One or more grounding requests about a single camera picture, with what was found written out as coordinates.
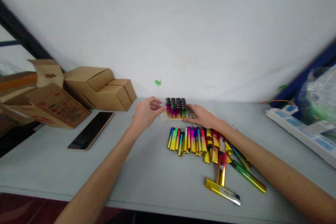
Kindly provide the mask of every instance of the gray table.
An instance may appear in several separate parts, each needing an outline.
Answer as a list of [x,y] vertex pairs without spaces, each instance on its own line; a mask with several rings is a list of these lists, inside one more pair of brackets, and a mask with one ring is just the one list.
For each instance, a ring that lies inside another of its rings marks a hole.
[[[198,103],[336,197],[336,171],[268,119],[264,113],[268,105]],[[73,130],[43,127],[0,159],[0,191],[71,200],[120,139],[134,111],[135,103],[128,112],[116,112],[89,151],[67,146],[98,111]],[[179,157],[166,148],[170,128],[186,125],[159,118],[154,121],[131,150],[108,206],[233,223],[307,222],[255,169],[251,172],[266,184],[266,194],[231,166],[227,168],[225,186],[240,195],[241,207],[205,188],[205,177],[215,180],[216,166],[204,164],[201,157],[192,154]]]

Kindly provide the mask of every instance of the cardboard box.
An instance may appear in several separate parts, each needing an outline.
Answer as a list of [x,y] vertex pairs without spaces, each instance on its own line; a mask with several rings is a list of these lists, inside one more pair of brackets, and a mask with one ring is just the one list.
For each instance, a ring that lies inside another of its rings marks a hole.
[[129,80],[129,79],[114,79],[113,81],[109,82],[108,85],[123,86],[132,103],[137,98],[137,95],[135,94],[135,91],[134,91],[134,88],[132,86],[131,80]]
[[128,111],[132,105],[123,86],[105,86],[97,93],[83,92],[99,110]]
[[61,67],[53,60],[29,60],[38,75],[36,87],[2,96],[2,105],[51,127],[75,128],[90,112],[63,89]]
[[85,107],[96,109],[83,92],[96,93],[114,79],[108,68],[80,66],[64,73],[65,88]]
[[36,86],[35,72],[21,72],[12,75],[0,76],[0,95],[10,93],[18,88]]

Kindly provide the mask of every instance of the red floor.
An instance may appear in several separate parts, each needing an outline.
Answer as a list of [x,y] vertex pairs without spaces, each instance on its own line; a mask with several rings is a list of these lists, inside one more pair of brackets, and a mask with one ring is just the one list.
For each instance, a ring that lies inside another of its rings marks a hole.
[[[0,194],[0,224],[53,224],[66,205],[64,201]],[[105,207],[96,224],[104,224],[121,211]]]

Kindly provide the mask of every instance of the green mark on wall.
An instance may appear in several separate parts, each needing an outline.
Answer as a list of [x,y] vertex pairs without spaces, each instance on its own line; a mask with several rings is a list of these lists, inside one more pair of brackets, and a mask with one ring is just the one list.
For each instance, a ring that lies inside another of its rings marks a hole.
[[160,81],[155,80],[154,83],[155,83],[156,86],[161,86],[161,81],[162,81],[162,79]]

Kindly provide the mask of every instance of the white wall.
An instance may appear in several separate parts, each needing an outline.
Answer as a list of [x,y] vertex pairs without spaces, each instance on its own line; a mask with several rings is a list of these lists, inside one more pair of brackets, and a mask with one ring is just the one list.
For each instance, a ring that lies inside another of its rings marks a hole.
[[138,96],[267,100],[336,36],[336,0],[3,1],[65,70]]

